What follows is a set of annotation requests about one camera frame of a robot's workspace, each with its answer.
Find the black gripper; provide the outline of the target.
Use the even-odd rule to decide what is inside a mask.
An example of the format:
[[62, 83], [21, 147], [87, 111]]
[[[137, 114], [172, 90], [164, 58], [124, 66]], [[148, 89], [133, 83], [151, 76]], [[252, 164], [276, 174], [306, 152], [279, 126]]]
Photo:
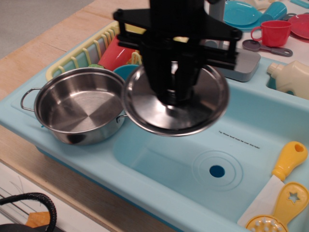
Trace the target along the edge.
[[[206, 63], [220, 68], [234, 69], [236, 66], [236, 43], [242, 37], [242, 32], [232, 26], [209, 16], [205, 11], [186, 16], [184, 13], [164, 13], [152, 9], [118, 9], [113, 13], [118, 22], [118, 35], [121, 46], [141, 51], [143, 66], [150, 84], [150, 88], [158, 99], [170, 99], [169, 90], [172, 89], [171, 52], [170, 45], [154, 46], [142, 45], [142, 35], [129, 32], [127, 25], [144, 29], [154, 37], [154, 42], [160, 39], [186, 37], [192, 40], [227, 41], [229, 47], [224, 49], [205, 49]], [[191, 98], [193, 87], [197, 83], [203, 58], [200, 49], [192, 46], [177, 45], [175, 60], [178, 68], [175, 73], [175, 95], [177, 101], [187, 101]]]

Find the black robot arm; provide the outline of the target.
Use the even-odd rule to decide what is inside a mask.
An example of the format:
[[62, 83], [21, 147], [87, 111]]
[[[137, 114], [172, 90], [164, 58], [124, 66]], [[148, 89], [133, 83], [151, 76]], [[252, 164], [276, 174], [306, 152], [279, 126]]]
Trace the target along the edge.
[[152, 0], [148, 9], [119, 9], [119, 44], [139, 50], [151, 89], [164, 102], [190, 99], [200, 70], [234, 69], [242, 32], [212, 16], [202, 0]]

